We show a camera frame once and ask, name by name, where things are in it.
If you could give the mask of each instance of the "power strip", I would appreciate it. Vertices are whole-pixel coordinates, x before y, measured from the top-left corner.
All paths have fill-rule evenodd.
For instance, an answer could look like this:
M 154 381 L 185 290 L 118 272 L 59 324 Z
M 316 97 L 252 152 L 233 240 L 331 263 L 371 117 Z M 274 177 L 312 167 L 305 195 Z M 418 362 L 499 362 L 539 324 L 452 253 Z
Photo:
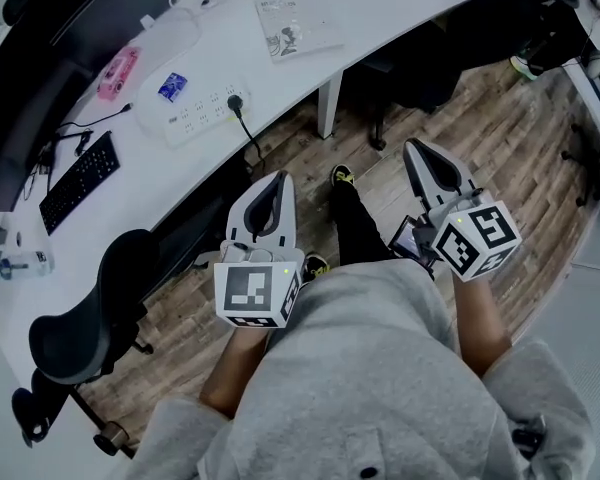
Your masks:
M 237 80 L 219 83 L 210 92 L 183 91 L 164 122 L 164 136 L 169 146 L 180 146 L 209 128 L 235 118 L 227 106 L 227 99 L 234 94 L 242 98 L 244 114 L 249 109 L 249 93 Z

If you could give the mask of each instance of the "wooden floor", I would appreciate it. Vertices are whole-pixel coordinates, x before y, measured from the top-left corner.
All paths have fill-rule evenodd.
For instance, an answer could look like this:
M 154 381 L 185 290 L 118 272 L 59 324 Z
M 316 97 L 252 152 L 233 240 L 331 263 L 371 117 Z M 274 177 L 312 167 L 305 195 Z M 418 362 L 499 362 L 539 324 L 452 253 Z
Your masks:
M 590 209 L 578 209 L 574 202 L 583 173 L 560 158 L 562 149 L 576 147 L 572 122 L 592 128 L 571 82 L 562 70 L 529 82 L 506 62 L 467 72 L 453 99 L 434 115 L 392 107 L 386 119 L 388 146 L 381 153 L 367 144 L 368 107 L 344 84 L 335 137 L 323 141 L 316 136 L 311 98 L 261 134 L 267 171 L 284 168 L 293 175 L 299 246 L 338 262 L 327 209 L 328 175 L 337 163 L 357 174 L 362 200 L 389 240 L 406 214 L 422 213 L 407 182 L 402 145 L 409 137 L 433 141 L 463 159 L 517 222 L 523 244 L 491 281 L 507 325 L 515 331 L 559 276 L 591 216 Z M 247 158 L 255 161 L 254 152 L 248 151 Z M 448 269 L 440 265 L 436 274 L 453 312 Z M 155 354 L 131 350 L 113 374 L 80 390 L 103 419 L 126 428 L 134 444 L 160 398 L 198 393 L 229 332 L 214 315 L 210 271 L 170 281 L 147 307 L 141 336 L 153 344 Z

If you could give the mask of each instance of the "white desk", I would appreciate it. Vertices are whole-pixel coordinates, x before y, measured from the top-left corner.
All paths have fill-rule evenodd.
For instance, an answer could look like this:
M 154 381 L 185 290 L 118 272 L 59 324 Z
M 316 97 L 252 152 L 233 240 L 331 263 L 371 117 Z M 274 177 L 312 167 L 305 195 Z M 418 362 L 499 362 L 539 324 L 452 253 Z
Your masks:
M 273 64 L 269 58 L 253 0 L 229 0 L 200 19 L 202 36 L 193 49 L 155 74 L 164 80 L 171 71 L 192 67 L 241 73 L 252 95 L 246 122 L 255 134 L 303 97 L 322 87 L 321 100 L 331 102 L 342 70 L 430 18 L 466 0 L 329 0 L 341 24 L 345 46 Z M 141 76 L 134 71 L 134 76 Z M 119 109 L 95 98 L 75 116 L 89 122 Z M 328 127 L 328 119 L 322 120 Z M 8 215 L 9 242 L 22 233 L 23 248 L 51 251 L 55 271 L 46 278 L 0 281 L 0 345 L 16 376 L 28 385 L 34 363 L 28 331 L 43 314 L 62 314 L 91 290 L 104 251 L 122 233 L 152 229 L 215 169 L 246 143 L 235 122 L 223 124 L 178 150 L 146 137 L 131 113 L 93 127 L 95 137 L 111 129 L 121 168 L 46 236 L 38 203 L 44 196 L 40 178 L 28 202 Z M 75 143 L 58 150 L 57 180 L 73 163 Z

